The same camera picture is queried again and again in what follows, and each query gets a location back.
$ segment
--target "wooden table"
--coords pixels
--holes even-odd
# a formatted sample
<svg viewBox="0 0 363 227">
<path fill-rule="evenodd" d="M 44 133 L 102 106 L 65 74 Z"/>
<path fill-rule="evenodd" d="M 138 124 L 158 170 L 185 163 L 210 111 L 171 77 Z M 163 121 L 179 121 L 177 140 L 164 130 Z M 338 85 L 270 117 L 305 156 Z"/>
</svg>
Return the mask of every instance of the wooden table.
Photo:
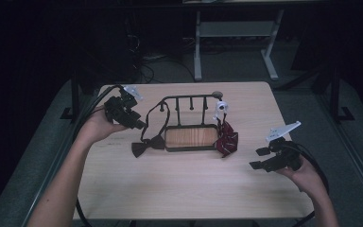
<svg viewBox="0 0 363 227">
<path fill-rule="evenodd" d="M 145 99 L 133 110 L 143 121 L 165 96 L 220 91 L 230 107 L 227 120 L 239 132 L 238 151 L 222 159 L 216 150 L 148 148 L 135 158 L 131 143 L 140 141 L 141 131 L 115 133 L 94 144 L 87 158 L 78 193 L 86 218 L 300 218 L 313 210 L 311 200 L 288 178 L 252 170 L 249 164 L 270 157 L 259 157 L 255 150 L 268 145 L 265 138 L 270 128 L 285 124 L 267 83 L 144 84 L 137 88 Z M 188 100 L 180 105 L 182 124 L 200 123 L 200 108 L 190 111 Z M 169 101 L 169 106 L 169 125 L 177 125 L 174 103 Z M 208 106 L 205 122 L 216 123 L 212 118 L 216 99 L 208 99 Z M 155 136 L 164 120 L 165 112 L 151 113 L 145 138 Z"/>
</svg>

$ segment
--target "red fabric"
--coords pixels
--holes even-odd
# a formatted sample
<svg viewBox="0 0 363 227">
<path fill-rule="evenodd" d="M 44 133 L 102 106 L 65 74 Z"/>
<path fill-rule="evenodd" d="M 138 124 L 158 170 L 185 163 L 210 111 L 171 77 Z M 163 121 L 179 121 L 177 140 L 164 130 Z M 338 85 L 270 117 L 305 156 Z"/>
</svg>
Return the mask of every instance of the red fabric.
<svg viewBox="0 0 363 227">
<path fill-rule="evenodd" d="M 223 154 L 222 158 L 227 157 L 237 151 L 238 132 L 223 119 L 223 123 L 218 119 L 217 123 L 219 139 L 216 140 L 216 149 Z"/>
</svg>

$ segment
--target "white clip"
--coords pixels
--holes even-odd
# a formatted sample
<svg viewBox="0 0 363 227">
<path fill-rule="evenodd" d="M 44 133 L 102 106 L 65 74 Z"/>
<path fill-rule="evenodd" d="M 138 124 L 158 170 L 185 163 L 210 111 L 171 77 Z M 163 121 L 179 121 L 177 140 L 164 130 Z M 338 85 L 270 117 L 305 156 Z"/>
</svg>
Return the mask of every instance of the white clip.
<svg viewBox="0 0 363 227">
<path fill-rule="evenodd" d="M 141 101 L 144 98 L 138 93 L 136 86 L 125 86 L 123 88 L 126 92 L 134 96 L 137 100 Z"/>
<path fill-rule="evenodd" d="M 302 124 L 302 122 L 296 121 L 296 123 L 293 123 L 290 125 L 282 126 L 282 127 L 276 128 L 276 129 L 270 129 L 270 133 L 267 137 L 267 141 L 269 142 L 269 141 L 275 140 L 277 138 L 280 138 L 280 137 L 284 136 L 285 134 L 289 133 L 290 131 L 296 129 L 301 124 Z"/>
<path fill-rule="evenodd" d="M 223 111 L 225 114 L 228 113 L 229 106 L 225 101 L 218 101 L 215 107 L 215 114 L 213 119 L 216 120 L 219 117 L 219 112 Z"/>
</svg>

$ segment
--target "table leg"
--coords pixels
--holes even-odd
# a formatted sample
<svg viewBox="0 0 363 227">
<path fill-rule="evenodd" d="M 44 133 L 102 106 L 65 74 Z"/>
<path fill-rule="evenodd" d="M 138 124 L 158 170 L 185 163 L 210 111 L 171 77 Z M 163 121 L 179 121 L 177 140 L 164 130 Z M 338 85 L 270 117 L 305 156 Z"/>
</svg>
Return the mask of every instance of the table leg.
<svg viewBox="0 0 363 227">
<path fill-rule="evenodd" d="M 196 52 L 194 53 L 194 80 L 202 80 L 201 75 L 201 58 L 199 54 L 199 24 L 200 24 L 200 12 L 197 12 L 197 22 L 196 22 Z"/>
<path fill-rule="evenodd" d="M 129 227 L 136 227 L 137 226 L 137 220 L 131 220 L 129 223 Z"/>
<path fill-rule="evenodd" d="M 278 15 L 276 17 L 275 23 L 273 24 L 270 36 L 269 36 L 269 44 L 266 49 L 261 50 L 262 58 L 264 59 L 265 65 L 267 66 L 267 70 L 270 76 L 270 79 L 277 80 L 279 77 L 276 73 L 275 67 L 273 66 L 272 60 L 270 59 L 270 52 L 272 51 L 273 45 L 276 40 L 276 36 L 278 35 L 279 27 L 282 21 L 284 10 L 280 9 Z"/>
</svg>

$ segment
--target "wrist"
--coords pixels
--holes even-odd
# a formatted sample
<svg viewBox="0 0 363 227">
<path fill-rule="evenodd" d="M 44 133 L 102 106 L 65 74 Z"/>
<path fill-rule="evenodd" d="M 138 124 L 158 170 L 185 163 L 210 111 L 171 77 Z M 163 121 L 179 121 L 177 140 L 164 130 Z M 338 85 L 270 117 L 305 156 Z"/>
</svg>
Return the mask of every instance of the wrist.
<svg viewBox="0 0 363 227">
<path fill-rule="evenodd" d="M 71 150 L 76 150 L 77 152 L 88 154 L 92 145 L 93 143 L 87 140 L 76 139 L 71 147 Z"/>
<path fill-rule="evenodd" d="M 314 188 L 306 192 L 311 200 L 317 200 L 324 197 L 329 197 L 328 192 L 324 187 Z"/>
<path fill-rule="evenodd" d="M 330 200 L 329 195 L 324 188 L 314 191 L 314 192 L 307 193 L 307 195 L 311 199 L 312 202 L 316 202 L 316 203 L 324 203 L 324 202 Z"/>
</svg>

